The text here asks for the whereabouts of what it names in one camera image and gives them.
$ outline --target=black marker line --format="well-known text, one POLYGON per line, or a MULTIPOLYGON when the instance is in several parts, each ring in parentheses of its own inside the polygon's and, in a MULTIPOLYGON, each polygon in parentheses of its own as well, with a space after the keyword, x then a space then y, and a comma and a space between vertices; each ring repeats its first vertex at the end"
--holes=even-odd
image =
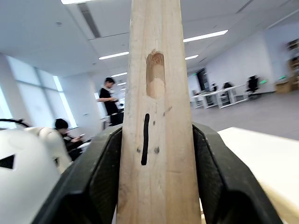
POLYGON ((147 113, 144 118, 144 127, 143 127, 143 150, 141 165, 145 166, 148 160, 148 147, 149 147, 149 121, 150 115, 147 113))

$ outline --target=white wall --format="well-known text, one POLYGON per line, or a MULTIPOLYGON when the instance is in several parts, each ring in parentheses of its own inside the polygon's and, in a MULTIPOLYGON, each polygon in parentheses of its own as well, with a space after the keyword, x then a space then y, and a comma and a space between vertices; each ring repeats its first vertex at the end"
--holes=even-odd
POLYGON ((213 59, 206 66, 208 80, 222 88, 225 82, 246 84, 248 78, 258 75, 268 82, 260 92, 274 91, 274 78, 270 58, 262 32, 258 32, 230 50, 213 59))
POLYGON ((91 77, 80 74, 60 77, 59 81, 77 125, 86 134, 85 138, 95 136, 102 130, 102 123, 94 97, 97 91, 91 77))
POLYGON ((291 74, 288 67, 290 51, 287 43, 299 38, 299 23, 290 23, 268 29, 264 33, 268 52, 273 67, 273 76, 277 81, 282 76, 291 74))
POLYGON ((192 91, 195 90, 196 92, 200 92, 197 76, 194 76, 193 74, 194 72, 188 74, 188 88, 189 88, 190 102, 191 102, 191 98, 194 96, 192 91))
POLYGON ((14 75, 8 63, 7 57, 0 53, 0 85, 14 119, 24 119, 32 124, 26 106, 22 100, 14 75))

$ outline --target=black hair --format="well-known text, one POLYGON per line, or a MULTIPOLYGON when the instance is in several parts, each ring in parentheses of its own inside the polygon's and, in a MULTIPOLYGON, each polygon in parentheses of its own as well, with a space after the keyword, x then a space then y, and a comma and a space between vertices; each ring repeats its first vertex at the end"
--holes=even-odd
POLYGON ((108 78, 105 79, 105 83, 106 83, 106 82, 115 84, 114 79, 112 79, 112 78, 110 78, 110 77, 108 77, 108 78))
POLYGON ((68 129, 68 127, 69 127, 69 124, 65 120, 63 120, 61 118, 56 119, 56 121, 55 121, 56 129, 63 129, 63 128, 68 129))

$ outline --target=man in black shirt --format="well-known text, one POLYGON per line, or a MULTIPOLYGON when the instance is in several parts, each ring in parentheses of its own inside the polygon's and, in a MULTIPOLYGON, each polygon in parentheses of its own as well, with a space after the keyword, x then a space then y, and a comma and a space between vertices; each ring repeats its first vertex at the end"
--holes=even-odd
POLYGON ((115 104, 116 102, 118 102, 118 99, 111 97, 110 95, 110 89, 113 87, 114 84, 115 81, 112 78, 106 78, 105 84, 101 88, 99 93, 100 98, 98 99, 98 102, 104 102, 107 114, 108 116, 110 116, 110 122, 113 126, 122 123, 122 118, 118 114, 118 108, 115 104))

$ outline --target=black cable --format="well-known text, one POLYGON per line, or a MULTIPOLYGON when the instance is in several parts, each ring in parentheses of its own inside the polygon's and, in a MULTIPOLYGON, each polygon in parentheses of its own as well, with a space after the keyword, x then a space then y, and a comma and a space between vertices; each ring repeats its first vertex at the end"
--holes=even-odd
POLYGON ((4 122, 13 122, 19 125, 22 125, 24 127, 30 127, 28 124, 24 123, 23 119, 20 120, 15 120, 15 119, 0 119, 0 121, 4 121, 4 122))

